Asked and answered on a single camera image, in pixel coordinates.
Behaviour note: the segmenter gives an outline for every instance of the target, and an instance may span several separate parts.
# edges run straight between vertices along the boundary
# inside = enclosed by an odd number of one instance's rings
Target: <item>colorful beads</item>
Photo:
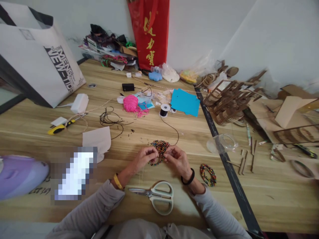
[[[149,165],[157,166],[163,161],[164,153],[166,149],[170,146],[170,144],[168,142],[165,142],[164,140],[155,140],[151,143],[151,145],[157,149],[159,153],[159,161],[155,164],[152,164],[151,162],[149,162]]]
[[[210,176],[211,176],[210,179],[205,175],[205,170],[208,171],[208,173],[210,174]],[[210,187],[215,186],[215,184],[217,183],[217,179],[216,179],[216,175],[214,173],[214,170],[211,167],[209,167],[207,164],[201,164],[199,171],[200,171],[200,175],[201,175],[202,179],[204,180],[204,182],[208,186],[210,186]]]

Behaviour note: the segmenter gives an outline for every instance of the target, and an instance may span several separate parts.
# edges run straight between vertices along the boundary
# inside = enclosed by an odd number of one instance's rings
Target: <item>scissor handle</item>
[[[168,192],[163,192],[163,191],[159,191],[157,190],[156,188],[160,185],[167,185],[169,187],[169,193]],[[163,196],[167,196],[167,197],[171,197],[171,199],[173,200],[173,187],[171,184],[169,184],[168,182],[166,181],[161,181],[161,182],[158,182],[154,188],[151,189],[151,191],[153,193],[156,193],[156,194],[159,194],[159,195],[163,195]]]
[[[150,200],[153,204],[154,209],[162,216],[166,216],[170,214],[173,210],[173,200],[172,199],[166,199],[166,198],[158,198],[158,197],[150,197]],[[169,203],[169,209],[167,211],[161,211],[158,208],[156,208],[154,201],[163,201]]]

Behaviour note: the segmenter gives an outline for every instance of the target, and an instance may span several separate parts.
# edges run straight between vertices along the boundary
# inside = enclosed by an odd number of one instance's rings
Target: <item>gray sweater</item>
[[[202,195],[191,195],[201,209],[209,230],[169,223],[160,228],[152,222],[134,219],[113,226],[106,239],[251,239],[232,214],[211,195],[207,186]],[[108,226],[104,225],[110,212],[116,208],[125,192],[116,190],[107,180],[92,196],[72,210],[46,239],[104,239]]]

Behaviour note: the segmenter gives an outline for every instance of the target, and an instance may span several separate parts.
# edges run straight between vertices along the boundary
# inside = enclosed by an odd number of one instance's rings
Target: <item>yellow wristband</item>
[[[121,185],[119,179],[117,178],[117,173],[114,175],[114,178],[113,178],[113,179],[114,179],[114,181],[115,181],[117,187],[118,187],[120,190],[123,190],[123,187],[122,187],[122,185]]]

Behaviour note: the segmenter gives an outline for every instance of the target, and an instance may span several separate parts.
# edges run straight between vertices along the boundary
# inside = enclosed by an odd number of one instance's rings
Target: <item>shopping bag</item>
[[[127,1],[141,69],[166,63],[169,0]]]
[[[56,107],[85,84],[54,18],[0,2],[0,77],[36,104]]]

